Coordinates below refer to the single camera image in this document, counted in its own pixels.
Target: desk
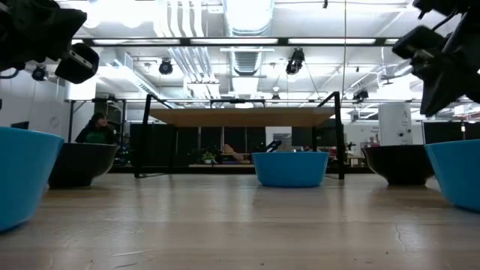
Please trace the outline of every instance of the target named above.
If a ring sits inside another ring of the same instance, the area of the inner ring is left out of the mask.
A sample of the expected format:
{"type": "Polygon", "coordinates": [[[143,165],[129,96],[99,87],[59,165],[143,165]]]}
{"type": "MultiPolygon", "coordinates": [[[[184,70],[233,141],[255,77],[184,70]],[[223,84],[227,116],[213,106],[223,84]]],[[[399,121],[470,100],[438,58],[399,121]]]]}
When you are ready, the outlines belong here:
{"type": "MultiPolygon", "coordinates": [[[[318,107],[310,108],[279,108],[264,107],[252,109],[151,109],[152,98],[157,99],[151,94],[147,95],[145,102],[145,112],[143,115],[142,131],[139,139],[139,151],[135,177],[140,177],[142,172],[143,153],[146,148],[146,135],[148,133],[149,117],[172,125],[174,128],[174,140],[170,149],[170,171],[174,167],[174,157],[176,154],[176,128],[188,127],[311,127],[312,138],[317,138],[317,127],[325,120],[335,116],[336,134],[337,134],[337,156],[340,164],[339,179],[344,179],[344,131],[341,124],[340,111],[340,93],[330,94],[318,107]],[[334,107],[323,107],[329,100],[334,98],[334,107]]],[[[317,149],[317,141],[314,139],[312,148],[317,149]]]]}
{"type": "Polygon", "coordinates": [[[253,164],[191,164],[190,168],[254,168],[253,164]]]}

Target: potted plant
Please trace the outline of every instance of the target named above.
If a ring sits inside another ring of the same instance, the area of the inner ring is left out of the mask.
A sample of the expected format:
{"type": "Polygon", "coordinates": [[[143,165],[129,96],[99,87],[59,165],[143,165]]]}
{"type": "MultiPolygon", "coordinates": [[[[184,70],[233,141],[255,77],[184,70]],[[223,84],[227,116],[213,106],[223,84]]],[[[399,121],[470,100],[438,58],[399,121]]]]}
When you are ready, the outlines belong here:
{"type": "Polygon", "coordinates": [[[203,154],[202,161],[205,164],[213,164],[215,162],[215,156],[209,151],[207,151],[205,154],[203,154]]]}

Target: wooden tabletop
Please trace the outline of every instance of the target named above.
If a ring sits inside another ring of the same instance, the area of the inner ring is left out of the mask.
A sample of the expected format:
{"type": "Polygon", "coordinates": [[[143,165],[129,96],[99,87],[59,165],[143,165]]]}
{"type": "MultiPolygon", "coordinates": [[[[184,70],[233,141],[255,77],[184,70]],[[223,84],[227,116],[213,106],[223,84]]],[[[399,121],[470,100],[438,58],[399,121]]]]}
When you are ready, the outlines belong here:
{"type": "Polygon", "coordinates": [[[332,107],[150,111],[150,116],[176,127],[314,127],[334,114],[332,107]]]}
{"type": "Polygon", "coordinates": [[[0,269],[473,270],[479,228],[434,180],[286,189],[255,175],[109,174],[46,191],[32,220],[0,235],[0,269]]]}

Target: person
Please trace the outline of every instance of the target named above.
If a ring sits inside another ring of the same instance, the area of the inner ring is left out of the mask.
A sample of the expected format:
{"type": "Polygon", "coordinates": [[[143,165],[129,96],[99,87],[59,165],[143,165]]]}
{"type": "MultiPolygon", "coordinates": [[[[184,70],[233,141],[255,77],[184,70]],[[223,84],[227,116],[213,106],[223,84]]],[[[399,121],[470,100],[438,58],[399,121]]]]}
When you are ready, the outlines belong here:
{"type": "Polygon", "coordinates": [[[115,134],[108,127],[107,117],[102,112],[97,112],[82,129],[75,142],[114,144],[115,134]]]}

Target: ceiling light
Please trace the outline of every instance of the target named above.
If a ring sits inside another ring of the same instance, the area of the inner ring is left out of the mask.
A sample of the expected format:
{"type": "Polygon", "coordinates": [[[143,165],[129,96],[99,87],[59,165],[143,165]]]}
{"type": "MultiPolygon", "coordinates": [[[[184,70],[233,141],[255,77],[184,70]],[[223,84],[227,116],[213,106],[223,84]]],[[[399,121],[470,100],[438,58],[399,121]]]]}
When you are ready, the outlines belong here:
{"type": "Polygon", "coordinates": [[[385,41],[385,44],[386,45],[393,45],[393,44],[396,44],[398,41],[398,38],[389,38],[385,41]]]}
{"type": "Polygon", "coordinates": [[[275,49],[269,48],[220,48],[222,53],[273,53],[275,49]]]}
{"type": "Polygon", "coordinates": [[[375,38],[289,38],[288,44],[374,44],[375,38]]]}
{"type": "Polygon", "coordinates": [[[268,103],[304,103],[304,102],[308,102],[309,100],[302,100],[302,99],[298,99],[298,100],[278,100],[278,99],[269,99],[269,100],[265,100],[265,102],[268,102],[268,103]]]}
{"type": "Polygon", "coordinates": [[[277,38],[247,38],[247,37],[229,37],[229,38],[194,38],[190,41],[194,45],[204,44],[231,44],[231,45],[245,45],[245,44],[277,44],[277,38]]]}
{"type": "Polygon", "coordinates": [[[166,102],[173,102],[173,103],[210,103],[210,100],[207,99],[178,99],[178,100],[173,100],[173,99],[168,99],[165,100],[166,102]]]}
{"type": "Polygon", "coordinates": [[[155,38],[155,39],[94,39],[94,44],[97,45],[179,45],[179,39],[170,38],[155,38]]]}

